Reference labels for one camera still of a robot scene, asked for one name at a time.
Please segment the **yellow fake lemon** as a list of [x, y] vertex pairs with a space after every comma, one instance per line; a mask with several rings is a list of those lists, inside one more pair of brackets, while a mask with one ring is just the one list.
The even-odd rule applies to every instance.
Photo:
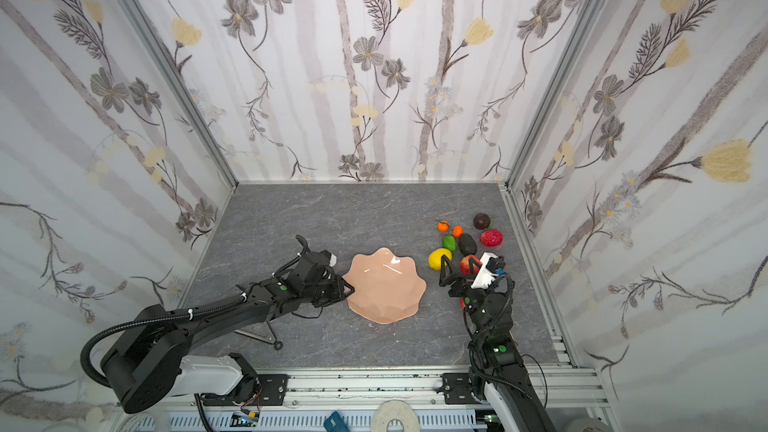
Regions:
[[430, 269], [440, 271], [442, 267], [443, 259], [450, 262], [453, 258], [453, 253], [447, 248], [438, 248], [431, 252], [428, 256], [428, 266]]

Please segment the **pink scalloped fruit bowl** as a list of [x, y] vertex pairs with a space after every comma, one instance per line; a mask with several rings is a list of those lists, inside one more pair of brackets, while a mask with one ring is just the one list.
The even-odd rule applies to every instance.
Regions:
[[343, 279], [355, 289], [347, 298], [349, 308], [382, 325], [414, 316], [427, 288], [415, 261], [386, 247], [355, 255]]

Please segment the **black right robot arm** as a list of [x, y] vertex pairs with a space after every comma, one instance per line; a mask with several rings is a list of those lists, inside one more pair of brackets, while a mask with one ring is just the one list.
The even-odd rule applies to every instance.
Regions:
[[448, 405], [487, 405], [505, 431], [554, 431], [511, 334], [515, 281], [504, 267], [502, 257], [492, 256], [486, 263], [472, 260], [470, 276], [441, 258], [439, 285], [464, 303], [469, 369], [444, 373], [438, 392]]

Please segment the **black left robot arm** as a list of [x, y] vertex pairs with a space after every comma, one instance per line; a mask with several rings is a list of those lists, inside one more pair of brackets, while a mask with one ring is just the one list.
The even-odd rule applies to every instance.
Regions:
[[259, 393], [258, 374], [240, 354], [198, 357], [193, 350], [238, 329], [270, 323], [308, 303], [317, 309], [346, 301], [355, 291], [333, 267], [335, 256], [313, 251], [298, 236], [297, 256], [268, 278], [242, 285], [232, 297], [167, 311], [143, 309], [136, 318], [86, 341], [80, 366], [111, 389], [128, 414], [144, 412], [168, 396], [213, 394], [233, 402]]

